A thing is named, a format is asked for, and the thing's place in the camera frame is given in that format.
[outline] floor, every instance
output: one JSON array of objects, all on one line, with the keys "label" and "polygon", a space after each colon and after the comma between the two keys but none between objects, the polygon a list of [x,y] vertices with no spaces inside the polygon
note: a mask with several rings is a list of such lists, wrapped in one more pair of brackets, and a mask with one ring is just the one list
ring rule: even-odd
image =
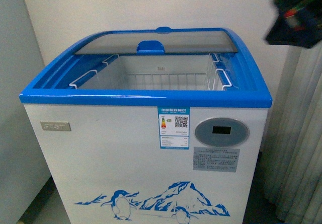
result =
[{"label": "floor", "polygon": [[[281,222],[275,216],[275,206],[263,198],[263,169],[256,167],[248,199],[244,224],[274,224]],[[21,217],[21,224],[70,224],[60,196],[52,179],[31,203]]]}]

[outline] penguin graphic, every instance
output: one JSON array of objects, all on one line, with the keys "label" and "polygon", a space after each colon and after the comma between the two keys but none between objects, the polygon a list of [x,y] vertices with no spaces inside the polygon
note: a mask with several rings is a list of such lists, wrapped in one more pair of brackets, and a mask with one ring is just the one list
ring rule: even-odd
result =
[{"label": "penguin graphic", "polygon": [[198,219],[196,216],[191,215],[184,207],[177,206],[174,208],[174,211],[176,211],[176,213],[173,214],[172,217],[176,216],[178,224],[189,224],[191,217]]},{"label": "penguin graphic", "polygon": [[114,218],[118,220],[130,220],[131,207],[136,209],[136,206],[127,199],[133,196],[125,190],[117,190],[114,192],[110,201],[104,202],[103,205],[110,205],[114,213]]}]

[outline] energy label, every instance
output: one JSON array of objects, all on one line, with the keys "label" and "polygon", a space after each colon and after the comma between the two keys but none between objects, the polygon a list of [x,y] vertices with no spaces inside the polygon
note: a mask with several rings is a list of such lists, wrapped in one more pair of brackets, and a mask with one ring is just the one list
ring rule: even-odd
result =
[{"label": "energy label", "polygon": [[189,149],[190,108],[158,107],[160,147]]}]

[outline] blue handle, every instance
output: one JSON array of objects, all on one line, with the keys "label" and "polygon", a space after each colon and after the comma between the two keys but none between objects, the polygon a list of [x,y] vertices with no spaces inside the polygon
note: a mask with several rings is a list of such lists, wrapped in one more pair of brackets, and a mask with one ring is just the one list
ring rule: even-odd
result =
[{"label": "blue handle", "polygon": [[170,27],[158,27],[155,32],[157,34],[170,34],[171,32],[173,32],[173,29]]},{"label": "blue handle", "polygon": [[136,48],[137,55],[162,55],[165,54],[165,48],[157,40],[144,40]]}]

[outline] gray circular panel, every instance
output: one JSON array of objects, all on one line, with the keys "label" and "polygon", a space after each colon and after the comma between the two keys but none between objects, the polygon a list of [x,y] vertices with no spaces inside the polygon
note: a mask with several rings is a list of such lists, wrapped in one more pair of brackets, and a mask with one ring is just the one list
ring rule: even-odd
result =
[{"label": "gray circular panel", "polygon": [[201,122],[195,130],[196,138],[211,147],[229,147],[245,141],[248,127],[231,118],[211,118]]}]

